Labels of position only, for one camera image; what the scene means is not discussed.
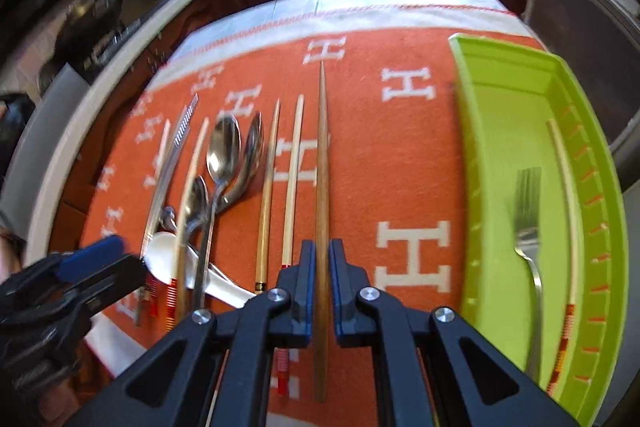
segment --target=butter knife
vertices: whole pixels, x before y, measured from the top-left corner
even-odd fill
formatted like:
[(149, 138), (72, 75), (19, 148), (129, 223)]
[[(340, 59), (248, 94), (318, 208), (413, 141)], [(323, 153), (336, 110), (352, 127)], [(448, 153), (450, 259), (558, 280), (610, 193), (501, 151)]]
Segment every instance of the butter knife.
[[(191, 115), (193, 114), (197, 103), (198, 94), (196, 93), (193, 96), (191, 103), (184, 108), (180, 115), (180, 119), (178, 120), (177, 127), (174, 132), (174, 139), (172, 140), (171, 146), (166, 153), (166, 160), (162, 164), (162, 169), (160, 171), (160, 175), (158, 176), (158, 182), (156, 183), (156, 191), (154, 192), (154, 196), (151, 199), (149, 214), (146, 218), (145, 232), (142, 236), (142, 245), (140, 246), (140, 259), (144, 260), (146, 249), (149, 246), (149, 241), (151, 241), (151, 238), (158, 229), (158, 220), (160, 219), (160, 214), (162, 212), (162, 206), (164, 205), (166, 193), (169, 189), (171, 178), (174, 175), (175, 166), (178, 163), (178, 158), (180, 157), (180, 152), (182, 151), (182, 147), (184, 146), (185, 139), (189, 134), (189, 121), (191, 120)], [(136, 313), (134, 316), (134, 322), (137, 327), (140, 326), (140, 315), (142, 314), (142, 301), (144, 297), (144, 291), (145, 289), (143, 287), (138, 289), (138, 304), (136, 305)]]

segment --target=metal spoon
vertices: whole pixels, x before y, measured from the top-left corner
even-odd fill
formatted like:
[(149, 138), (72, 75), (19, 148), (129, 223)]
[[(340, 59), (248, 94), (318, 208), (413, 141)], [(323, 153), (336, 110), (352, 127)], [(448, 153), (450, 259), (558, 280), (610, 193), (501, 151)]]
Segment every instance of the metal spoon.
[(232, 204), (236, 203), (247, 190), (247, 187), (251, 184), (260, 166), (263, 149), (264, 131), (262, 129), (262, 116), (258, 112), (251, 121), (249, 131), (246, 135), (240, 173), (233, 186), (220, 198), (220, 203), (216, 211), (217, 214), (221, 214)]
[(207, 226), (202, 236), (198, 267), (193, 285), (191, 308), (197, 310), (204, 306), (203, 285), (207, 277), (207, 264), (209, 263), (209, 251), (213, 238), (213, 225), (216, 219), (218, 200), (226, 186), (234, 178), (238, 168), (240, 155), (240, 129), (238, 121), (231, 114), (226, 114), (218, 119), (211, 132), (209, 150), (207, 151), (207, 170), (213, 180), (214, 190), (211, 197), (211, 206), (207, 213)]
[[(209, 194), (207, 194), (207, 185), (205, 185), (202, 176), (198, 176), (193, 181), (190, 198), (187, 202), (187, 225), (184, 231), (184, 236), (187, 238), (187, 241), (190, 240), (191, 235), (193, 235), (207, 219), (208, 208)], [(166, 206), (162, 209), (160, 223), (165, 230), (176, 233), (175, 210), (172, 206)]]

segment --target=white ceramic spoon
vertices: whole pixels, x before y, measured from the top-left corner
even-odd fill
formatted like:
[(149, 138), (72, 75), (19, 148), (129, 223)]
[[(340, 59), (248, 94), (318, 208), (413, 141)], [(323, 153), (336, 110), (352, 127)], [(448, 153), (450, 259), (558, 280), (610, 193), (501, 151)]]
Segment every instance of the white ceramic spoon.
[[(173, 233), (156, 232), (151, 241), (149, 241), (149, 246), (143, 257), (151, 275), (164, 284), (171, 283), (174, 243), (175, 235)], [(187, 248), (187, 252), (186, 283), (187, 288), (193, 289), (193, 275), (198, 263), (198, 254), (191, 247)], [(208, 295), (223, 301), (229, 306), (233, 306), (233, 308), (242, 308), (245, 302), (251, 297), (255, 297), (255, 293), (251, 293), (230, 280), (220, 277), (210, 268), (207, 271), (207, 280), (204, 287)]]

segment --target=wooden chopstick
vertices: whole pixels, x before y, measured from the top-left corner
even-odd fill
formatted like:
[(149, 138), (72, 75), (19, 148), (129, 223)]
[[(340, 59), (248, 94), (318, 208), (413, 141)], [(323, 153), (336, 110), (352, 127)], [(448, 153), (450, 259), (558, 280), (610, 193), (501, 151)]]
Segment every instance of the wooden chopstick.
[(282, 236), (282, 267), (291, 266), (293, 258), (293, 217), (296, 213), (296, 188), (298, 186), (298, 162), (300, 159), (300, 134), (302, 133), (302, 112), (305, 97), (298, 96), (296, 121), (293, 125), (291, 159), (289, 161), (289, 182), (287, 183), (287, 203), (284, 210), (284, 235)]
[[(171, 131), (171, 122), (167, 119), (164, 121), (164, 129), (162, 130), (162, 136), (160, 137), (160, 147), (158, 148), (158, 159), (156, 160), (156, 172), (154, 178), (158, 181), (160, 171), (162, 170), (162, 164), (164, 163), (164, 155), (166, 154), (166, 144), (169, 141), (169, 131)], [(149, 285), (149, 315), (152, 317), (158, 317), (158, 280), (155, 277), (151, 277)]]
[(564, 147), (564, 141), (558, 127), (558, 122), (555, 119), (548, 120), (546, 126), (549, 129), (551, 140), (556, 150), (556, 157), (560, 164), (560, 171), (562, 173), (562, 188), (564, 190), (564, 202), (566, 205), (567, 216), (569, 220), (569, 251), (570, 251), (570, 263), (569, 263), (569, 298), (564, 311), (564, 323), (562, 325), (562, 337), (561, 345), (564, 345), (564, 349), (558, 349), (556, 353), (556, 363), (554, 369), (551, 372), (549, 383), (546, 387), (546, 393), (549, 396), (553, 396), (558, 380), (560, 378), (560, 372), (562, 371), (562, 365), (564, 363), (566, 350), (568, 349), (571, 333), (574, 325), (574, 312), (575, 305), (578, 301), (578, 273), (580, 268), (580, 226), (578, 225), (577, 217), (575, 213), (579, 211), (578, 201), (574, 191), (573, 176), (571, 171), (571, 165), (569, 155)]
[(162, 137), (160, 139), (160, 148), (158, 149), (158, 161), (156, 161), (156, 180), (162, 170), (162, 164), (164, 163), (164, 155), (166, 154), (166, 143), (169, 141), (169, 131), (171, 131), (171, 122), (169, 119), (164, 121), (164, 129), (162, 130)]
[(198, 164), (200, 163), (202, 147), (208, 130), (209, 118), (205, 118), (200, 126), (200, 133), (198, 134), (196, 147), (194, 147), (193, 154), (191, 155), (187, 178), (184, 181), (184, 188), (182, 189), (182, 198), (180, 199), (180, 207), (178, 209), (178, 223), (176, 224), (177, 232), (175, 234), (174, 254), (172, 258), (172, 279), (171, 285), (167, 289), (166, 294), (167, 331), (170, 331), (174, 327), (176, 319), (180, 322), (184, 318), (186, 311), (187, 299), (184, 250), (186, 249), (186, 241), (188, 241), (188, 238), (184, 237), (184, 228), (187, 222), (187, 204), (191, 196), (193, 181), (198, 173)]
[(316, 184), (316, 305), (314, 307), (314, 399), (326, 401), (329, 334), (329, 124), (324, 62), (320, 62), (318, 95), (318, 174)]
[[(300, 134), (302, 133), (302, 112), (305, 97), (298, 96), (296, 120), (293, 125), (291, 159), (289, 161), (289, 182), (287, 182), (287, 203), (284, 209), (284, 234), (282, 237), (282, 267), (291, 266), (293, 258), (293, 218), (296, 213), (296, 187), (298, 185), (298, 162), (300, 159)], [(276, 350), (276, 373), (278, 394), (287, 396), (289, 392), (289, 349)]]
[(273, 188), (273, 171), (278, 141), (278, 120), (280, 119), (280, 100), (276, 100), (271, 120), (271, 134), (267, 163), (264, 168), (262, 184), (262, 206), (260, 207), (260, 227), (258, 228), (258, 251), (255, 260), (255, 292), (262, 293), (267, 289), (267, 272), (269, 262), (269, 227), (271, 224), (271, 191)]

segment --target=metal screw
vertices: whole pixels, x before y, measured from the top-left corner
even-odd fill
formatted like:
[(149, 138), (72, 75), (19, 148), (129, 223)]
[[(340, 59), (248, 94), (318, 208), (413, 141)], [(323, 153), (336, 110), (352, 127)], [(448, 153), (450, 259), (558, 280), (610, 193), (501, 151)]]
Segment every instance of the metal screw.
[(362, 297), (366, 301), (374, 301), (378, 297), (380, 297), (380, 291), (377, 288), (365, 286), (362, 290), (360, 290), (360, 297)]
[(191, 314), (191, 318), (193, 322), (196, 324), (206, 324), (211, 320), (211, 312), (205, 308), (201, 308), (199, 310), (194, 311)]
[(287, 292), (282, 288), (272, 288), (267, 292), (267, 297), (270, 301), (280, 302), (287, 298)]
[(58, 333), (58, 329), (55, 326), (49, 328), (47, 334), (45, 335), (45, 340), (50, 341), (55, 335)]
[(97, 297), (92, 297), (86, 302), (86, 305), (91, 311), (95, 311), (100, 307), (100, 299), (98, 299)]
[(451, 322), (454, 318), (456, 318), (456, 314), (451, 308), (438, 308), (433, 312), (437, 321), (447, 323)]

